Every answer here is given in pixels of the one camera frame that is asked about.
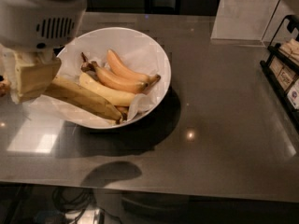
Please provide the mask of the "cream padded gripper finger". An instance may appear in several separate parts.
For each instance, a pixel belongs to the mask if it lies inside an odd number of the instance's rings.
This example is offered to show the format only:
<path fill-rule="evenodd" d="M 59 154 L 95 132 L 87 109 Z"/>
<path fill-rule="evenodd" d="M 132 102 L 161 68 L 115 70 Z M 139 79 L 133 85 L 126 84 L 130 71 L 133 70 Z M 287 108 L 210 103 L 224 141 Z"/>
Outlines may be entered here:
<path fill-rule="evenodd" d="M 52 52 L 19 52 L 15 57 L 11 98 L 19 104 L 39 97 L 57 75 L 61 60 Z"/>

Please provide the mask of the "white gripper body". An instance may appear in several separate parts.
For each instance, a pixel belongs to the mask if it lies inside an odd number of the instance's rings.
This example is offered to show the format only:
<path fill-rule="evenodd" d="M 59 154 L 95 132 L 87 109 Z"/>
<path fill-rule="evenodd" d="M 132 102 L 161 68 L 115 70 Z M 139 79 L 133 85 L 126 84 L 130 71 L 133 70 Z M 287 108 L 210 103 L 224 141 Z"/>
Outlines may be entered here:
<path fill-rule="evenodd" d="M 77 35 L 86 0 L 0 0 L 0 43 L 14 51 L 61 48 Z"/>

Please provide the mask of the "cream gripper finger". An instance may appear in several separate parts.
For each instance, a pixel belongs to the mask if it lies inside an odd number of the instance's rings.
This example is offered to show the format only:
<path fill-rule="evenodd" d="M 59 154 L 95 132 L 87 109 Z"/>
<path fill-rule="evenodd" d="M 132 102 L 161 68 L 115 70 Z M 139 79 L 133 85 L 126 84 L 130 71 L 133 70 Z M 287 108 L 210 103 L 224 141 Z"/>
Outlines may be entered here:
<path fill-rule="evenodd" d="M 4 46 L 0 46 L 0 97 L 7 95 L 10 91 L 10 82 L 7 75 L 7 49 Z"/>

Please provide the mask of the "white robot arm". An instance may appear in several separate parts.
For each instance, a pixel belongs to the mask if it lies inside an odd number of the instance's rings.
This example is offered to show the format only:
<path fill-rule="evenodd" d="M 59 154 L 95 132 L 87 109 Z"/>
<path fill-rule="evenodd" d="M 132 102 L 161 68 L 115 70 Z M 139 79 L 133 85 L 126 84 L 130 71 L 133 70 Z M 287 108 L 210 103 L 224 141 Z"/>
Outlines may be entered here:
<path fill-rule="evenodd" d="M 39 97 L 61 66 L 54 51 L 77 35 L 86 0 L 0 0 L 1 73 L 12 100 Z"/>

